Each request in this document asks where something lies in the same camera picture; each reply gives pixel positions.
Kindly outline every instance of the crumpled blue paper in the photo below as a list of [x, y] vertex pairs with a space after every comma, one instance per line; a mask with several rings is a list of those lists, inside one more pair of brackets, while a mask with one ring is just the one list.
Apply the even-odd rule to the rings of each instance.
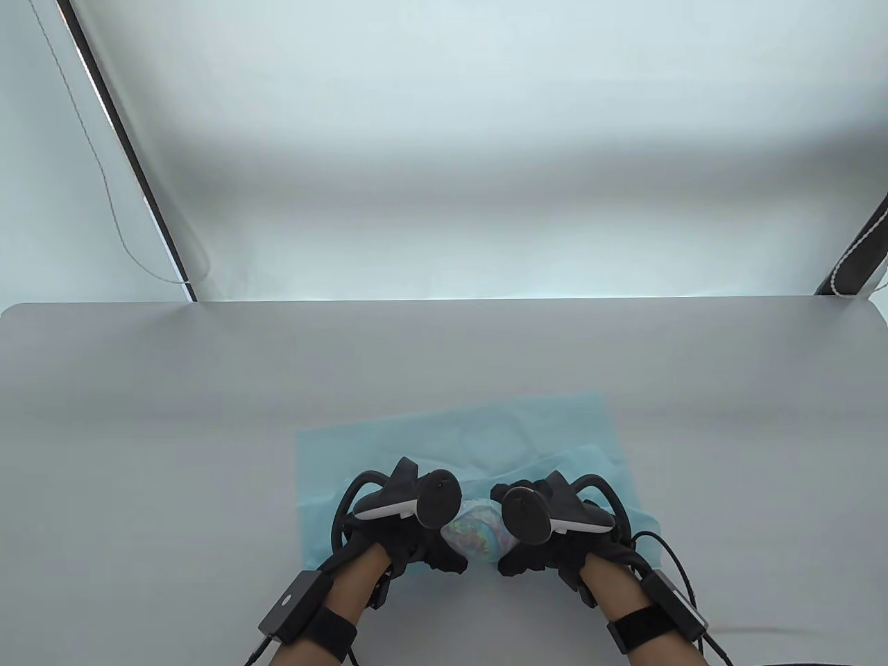
[[[483, 507], [473, 500], [488, 500], [497, 483], [538, 480], [559, 470], [568, 481], [588, 473], [602, 476], [625, 505], [633, 532], [660, 533], [656, 519], [641, 509], [626, 455], [598, 395], [524, 399], [302, 431], [296, 446], [297, 517], [306, 568], [329, 557], [330, 525], [349, 483], [366, 470], [391, 473], [402, 456], [416, 462], [420, 474], [443, 468], [456, 475], [464, 499], [456, 521], [469, 509]], [[367, 486], [364, 493], [377, 489]], [[595, 488], [581, 497], [609, 509]], [[495, 504], [489, 506], [498, 511]], [[454, 527], [443, 533], [452, 538]], [[456, 527], [468, 528], [465, 522]], [[470, 559], [496, 561], [511, 547], [504, 539], [490, 547], [485, 536], [475, 542], [476, 551], [470, 547], [464, 553]], [[641, 540], [638, 551], [659, 566], [656, 542]]]

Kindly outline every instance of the forearm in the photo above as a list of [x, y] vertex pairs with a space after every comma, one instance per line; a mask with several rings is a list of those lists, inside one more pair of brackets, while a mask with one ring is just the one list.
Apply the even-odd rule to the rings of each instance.
[[[580, 576], [609, 622], [652, 605], [638, 579], [626, 567], [590, 555]], [[707, 666], [694, 645], [676, 631], [636, 648], [629, 653], [629, 662], [632, 666]]]
[[[374, 545], [334, 576], [324, 606], [357, 626], [377, 582], [392, 564], [385, 550]], [[308, 640], [281, 646], [272, 666], [338, 666], [339, 660]]]

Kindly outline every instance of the black pole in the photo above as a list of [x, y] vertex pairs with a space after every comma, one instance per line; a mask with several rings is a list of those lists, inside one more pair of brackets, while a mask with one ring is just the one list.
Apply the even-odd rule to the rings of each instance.
[[[86, 34], [83, 32], [83, 26], [81, 26], [80, 20], [77, 18], [77, 14], [74, 11], [74, 6], [71, 4], [70, 0], [56, 0], [56, 3], [59, 6], [62, 16], [65, 17], [67, 29], [74, 38], [74, 43], [77, 45], [77, 48], [83, 56], [83, 62], [86, 63], [86, 69], [89, 71], [92, 81], [96, 84], [96, 90], [99, 92], [102, 104], [105, 105], [108, 116], [111, 118], [111, 126], [114, 128], [114, 131], [117, 134], [117, 139], [120, 141], [120, 145], [123, 147], [123, 152], [126, 154], [126, 159], [129, 161], [130, 167], [136, 175], [136, 180], [139, 182], [142, 194], [148, 202], [148, 207], [154, 214], [155, 220], [157, 220], [157, 226], [161, 230], [163, 242], [166, 243], [167, 249], [170, 251], [173, 263], [175, 263], [176, 268], [178, 269], [178, 274], [182, 276], [182, 280], [187, 281], [188, 273], [185, 270], [185, 265], [182, 263], [182, 258], [179, 256], [178, 250], [176, 250], [176, 244], [172, 240], [170, 229], [166, 225], [166, 220], [163, 219], [163, 213], [161, 213], [160, 206], [157, 205], [157, 199], [155, 199], [154, 192], [151, 191], [151, 186], [148, 184], [148, 178], [145, 175], [145, 171], [142, 169], [142, 165], [139, 163], [139, 158], [136, 156], [136, 150], [132, 146], [130, 137], [126, 133], [126, 128], [123, 126], [123, 120], [117, 112], [114, 99], [111, 97], [111, 91], [105, 83], [105, 77], [102, 76], [101, 69], [99, 69], [99, 63], [96, 61], [96, 57], [92, 53], [92, 48], [90, 47], [89, 41], [86, 39]], [[184, 286], [188, 292], [188, 297], [196, 303], [197, 296], [194, 293], [194, 288], [190, 283], [185, 284]]]
[[888, 195], [882, 200], [876, 208], [876, 212], [863, 226], [860, 233], [852, 241], [851, 245], [842, 253], [842, 257], [847, 254], [854, 245], [864, 236], [866, 239], [854, 249], [848, 258], [842, 262], [836, 272], [838, 260], [829, 269], [826, 279], [817, 289], [818, 296], [831, 296], [833, 289], [830, 286], [832, 274], [836, 273], [836, 291], [840, 294], [857, 295], [863, 289], [869, 278], [884, 261], [888, 255], [888, 219], [885, 219], [885, 212], [888, 210]]

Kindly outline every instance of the black glove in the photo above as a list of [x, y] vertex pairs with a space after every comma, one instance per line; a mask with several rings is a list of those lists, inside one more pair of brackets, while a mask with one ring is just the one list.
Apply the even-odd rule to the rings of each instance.
[[565, 533], [550, 532], [548, 539], [543, 543], [519, 543], [514, 549], [506, 553], [497, 563], [500, 574], [513, 576], [523, 574], [525, 571], [543, 571], [546, 568], [558, 569], [559, 577], [567, 586], [579, 592], [583, 602], [590, 607], [595, 607], [598, 602], [592, 596], [589, 589], [580, 577], [580, 571], [586, 564], [586, 558], [592, 554], [608, 561], [633, 567], [644, 574], [650, 571], [647, 562], [635, 552], [630, 538], [630, 525], [625, 510], [616, 497], [613, 489], [600, 477], [587, 475], [567, 484], [564, 477], [554, 472], [547, 479], [538, 481], [521, 480], [511, 485], [500, 484], [493, 488], [490, 498], [503, 503], [506, 494], [513, 488], [526, 488], [532, 491], [525, 494], [526, 499], [532, 500], [527, 506], [503, 508], [503, 520], [516, 538], [525, 537], [534, 541], [531, 535], [543, 534], [540, 525], [551, 529], [551, 521], [555, 518], [577, 518], [589, 514], [605, 526], [608, 520], [607, 514], [594, 502], [580, 500], [578, 493], [583, 488], [595, 486], [607, 497], [608, 502], [615, 505], [616, 515], [610, 517], [613, 528], [604, 533], [578, 532], [569, 530]]
[[349, 543], [355, 539], [363, 543], [378, 543], [392, 560], [391, 578], [404, 573], [408, 564], [424, 562], [431, 569], [461, 574], [469, 561], [444, 541], [440, 529], [420, 525], [416, 516], [402, 518], [387, 516], [375, 520], [360, 520], [350, 514], [343, 529]]
[[[381, 489], [363, 497], [352, 510], [355, 497], [370, 483]], [[398, 462], [391, 477], [380, 472], [364, 472], [339, 503], [331, 530], [333, 554], [319, 569], [333, 574], [374, 543], [381, 545], [392, 566], [370, 599], [370, 605], [375, 608], [384, 604], [389, 582], [403, 575], [408, 564], [425, 562], [429, 568], [461, 574], [468, 560], [454, 551], [440, 533], [456, 516], [461, 502], [462, 492], [453, 474], [436, 470], [419, 477], [416, 464], [408, 458]], [[402, 509], [404, 517], [399, 512], [370, 517], [392, 508]]]

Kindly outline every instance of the white wall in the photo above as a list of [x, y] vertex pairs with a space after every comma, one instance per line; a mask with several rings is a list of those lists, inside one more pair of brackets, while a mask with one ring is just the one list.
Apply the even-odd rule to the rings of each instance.
[[[124, 236], [177, 279], [52, 0], [36, 0], [99, 150]], [[27, 0], [0, 4], [0, 312], [42, 301], [179, 301], [117, 239], [99, 170]]]
[[810, 294], [888, 185], [876, 0], [77, 6], [206, 298]]

